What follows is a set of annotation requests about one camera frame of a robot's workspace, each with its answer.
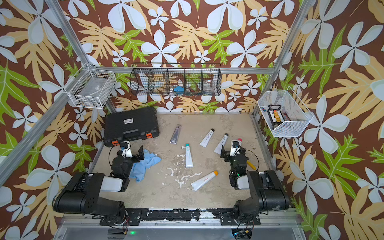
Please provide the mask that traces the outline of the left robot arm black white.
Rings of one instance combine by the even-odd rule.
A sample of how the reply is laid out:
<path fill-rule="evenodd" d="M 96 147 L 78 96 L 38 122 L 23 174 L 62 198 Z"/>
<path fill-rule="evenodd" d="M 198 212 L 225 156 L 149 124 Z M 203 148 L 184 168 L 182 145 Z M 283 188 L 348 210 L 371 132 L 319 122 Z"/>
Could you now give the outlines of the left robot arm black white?
<path fill-rule="evenodd" d="M 129 210 L 122 201 L 100 197 L 100 192 L 125 192 L 134 163 L 145 159 L 143 147 L 129 157 L 128 149 L 121 149 L 111 164 L 111 174 L 76 174 L 52 200 L 53 210 L 63 214 L 91 215 L 102 226 L 137 226 L 142 211 Z"/>

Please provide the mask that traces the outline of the silver purple toothpaste tube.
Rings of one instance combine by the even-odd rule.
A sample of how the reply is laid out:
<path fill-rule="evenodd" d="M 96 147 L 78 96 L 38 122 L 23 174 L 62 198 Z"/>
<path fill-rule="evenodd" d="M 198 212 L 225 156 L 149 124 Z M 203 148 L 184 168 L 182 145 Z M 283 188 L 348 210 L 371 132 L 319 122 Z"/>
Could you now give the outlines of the silver purple toothpaste tube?
<path fill-rule="evenodd" d="M 181 132 L 181 125 L 178 124 L 173 132 L 173 135 L 171 137 L 171 140 L 170 140 L 170 144 L 174 144 L 176 145 L 178 143 L 178 139 L 179 139 L 179 135 L 180 135 L 180 132 Z"/>

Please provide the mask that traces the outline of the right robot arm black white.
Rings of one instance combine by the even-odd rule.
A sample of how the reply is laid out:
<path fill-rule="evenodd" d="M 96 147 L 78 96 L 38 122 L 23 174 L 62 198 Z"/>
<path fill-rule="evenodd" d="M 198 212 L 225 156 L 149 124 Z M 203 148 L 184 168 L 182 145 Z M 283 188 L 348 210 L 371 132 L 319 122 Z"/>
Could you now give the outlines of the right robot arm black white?
<path fill-rule="evenodd" d="M 220 214 L 221 225 L 240 226 L 252 224 L 259 226 L 260 214 L 283 211 L 290 207 L 288 195 L 283 189 L 275 171 L 249 171 L 247 165 L 248 150 L 235 141 L 229 151 L 221 149 L 220 157 L 230 163 L 229 180 L 236 190 L 249 190 L 250 197 L 237 201 L 233 209 Z"/>

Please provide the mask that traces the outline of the white tube teal cap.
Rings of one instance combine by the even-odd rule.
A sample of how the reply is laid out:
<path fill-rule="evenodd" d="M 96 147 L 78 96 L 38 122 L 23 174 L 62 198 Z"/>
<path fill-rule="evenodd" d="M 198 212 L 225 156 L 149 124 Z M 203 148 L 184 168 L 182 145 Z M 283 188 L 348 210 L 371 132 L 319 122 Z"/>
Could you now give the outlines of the white tube teal cap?
<path fill-rule="evenodd" d="M 192 159 L 191 147 L 190 147 L 189 144 L 186 144 L 186 146 L 185 146 L 185 150 L 186 150 L 185 167 L 186 167 L 186 168 L 192 168 L 194 165 L 193 165 L 193 159 Z"/>

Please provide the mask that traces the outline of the blue microfiber cloth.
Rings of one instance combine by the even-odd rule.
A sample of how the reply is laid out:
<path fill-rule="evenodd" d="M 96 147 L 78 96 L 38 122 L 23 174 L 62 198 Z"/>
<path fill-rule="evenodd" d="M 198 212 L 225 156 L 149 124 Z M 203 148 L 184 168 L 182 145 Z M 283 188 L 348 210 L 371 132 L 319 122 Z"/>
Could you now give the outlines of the blue microfiber cloth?
<path fill-rule="evenodd" d="M 144 149 L 144 159 L 140 160 L 139 163 L 133 164 L 129 178 L 135 180 L 138 183 L 143 181 L 147 169 L 150 169 L 152 166 L 158 164 L 161 161 L 162 159 L 158 155 L 150 153 L 147 149 Z"/>

